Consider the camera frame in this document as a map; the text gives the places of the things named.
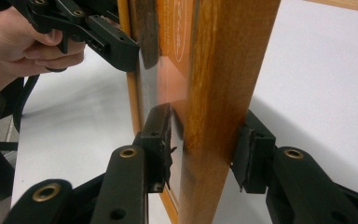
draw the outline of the black bracket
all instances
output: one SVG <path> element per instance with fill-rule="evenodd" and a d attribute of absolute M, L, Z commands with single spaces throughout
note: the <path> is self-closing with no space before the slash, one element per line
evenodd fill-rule
<path fill-rule="evenodd" d="M 268 187 L 274 224 L 358 223 L 358 193 L 334 183 L 307 152 L 275 147 L 275 137 L 251 111 L 231 169 L 247 193 Z"/>
<path fill-rule="evenodd" d="M 147 223 L 147 193 L 170 179 L 171 115 L 169 104 L 154 107 L 133 144 L 113 151 L 106 173 L 80 187 L 60 179 L 31 187 L 5 223 Z"/>
<path fill-rule="evenodd" d="M 115 68 L 135 71 L 139 46 L 117 28 L 117 1 L 110 0 L 7 0 L 36 29 L 46 34 L 63 31 L 59 45 L 67 51 L 67 38 L 86 43 Z"/>

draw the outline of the hand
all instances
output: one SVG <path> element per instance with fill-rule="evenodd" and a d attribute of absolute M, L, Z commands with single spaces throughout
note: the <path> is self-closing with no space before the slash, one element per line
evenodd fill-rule
<path fill-rule="evenodd" d="M 13 77 L 27 77 L 81 63 L 84 43 L 69 41 L 68 53 L 56 47 L 62 32 L 39 34 L 14 8 L 0 12 L 0 71 Z"/>

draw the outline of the white surface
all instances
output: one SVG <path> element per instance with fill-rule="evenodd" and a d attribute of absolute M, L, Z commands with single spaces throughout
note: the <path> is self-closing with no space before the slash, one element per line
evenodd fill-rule
<path fill-rule="evenodd" d="M 12 204 L 50 178 L 73 188 L 102 174 L 110 154 L 133 141 L 127 79 L 86 49 L 85 62 L 39 78 L 21 121 Z M 169 223 L 159 196 L 149 196 L 150 223 Z"/>
<path fill-rule="evenodd" d="M 358 11 L 282 0 L 251 109 L 333 181 L 358 191 Z M 265 196 L 228 175 L 214 223 L 270 223 Z"/>

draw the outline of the metal screw hole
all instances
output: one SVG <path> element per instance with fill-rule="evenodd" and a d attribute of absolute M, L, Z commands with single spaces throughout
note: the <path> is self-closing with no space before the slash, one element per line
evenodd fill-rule
<path fill-rule="evenodd" d="M 295 149 L 286 149 L 284 151 L 284 154 L 292 159 L 301 160 L 304 158 L 304 154 L 302 154 L 300 151 Z"/>
<path fill-rule="evenodd" d="M 81 10 L 75 10 L 75 11 L 74 11 L 74 14 L 77 15 L 77 16 L 80 16 L 80 15 L 83 15 L 83 11 L 81 11 Z"/>
<path fill-rule="evenodd" d="M 54 198 L 61 190 L 57 183 L 48 184 L 34 192 L 33 199 L 35 202 L 45 202 Z"/>
<path fill-rule="evenodd" d="M 45 0 L 35 0 L 34 2 L 38 5 L 44 5 L 46 3 Z"/>
<path fill-rule="evenodd" d="M 130 157 L 134 157 L 136 155 L 136 150 L 132 149 L 132 148 L 128 148 L 128 149 L 124 149 L 122 151 L 120 151 L 120 156 L 122 158 L 130 158 Z"/>

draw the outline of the wood grain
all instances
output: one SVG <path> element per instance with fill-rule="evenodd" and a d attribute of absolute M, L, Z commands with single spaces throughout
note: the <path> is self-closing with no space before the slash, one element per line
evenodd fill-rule
<path fill-rule="evenodd" d="M 117 0 L 117 5 L 118 5 L 118 15 L 120 18 L 120 29 L 124 33 L 126 33 L 126 35 L 131 36 L 129 3 L 127 0 Z M 142 126 L 141 126 L 141 116 L 140 116 L 140 109 L 139 109 L 137 80 L 134 72 L 127 73 L 127 86 L 129 90 L 129 97 L 130 97 L 132 128 L 134 134 L 137 134 L 142 130 L 141 128 Z"/>
<path fill-rule="evenodd" d="M 213 222 L 279 4 L 195 1 L 181 224 Z"/>
<path fill-rule="evenodd" d="M 358 10 L 358 0 L 307 0 L 307 1 L 326 4 L 335 7 L 344 7 L 348 9 Z"/>

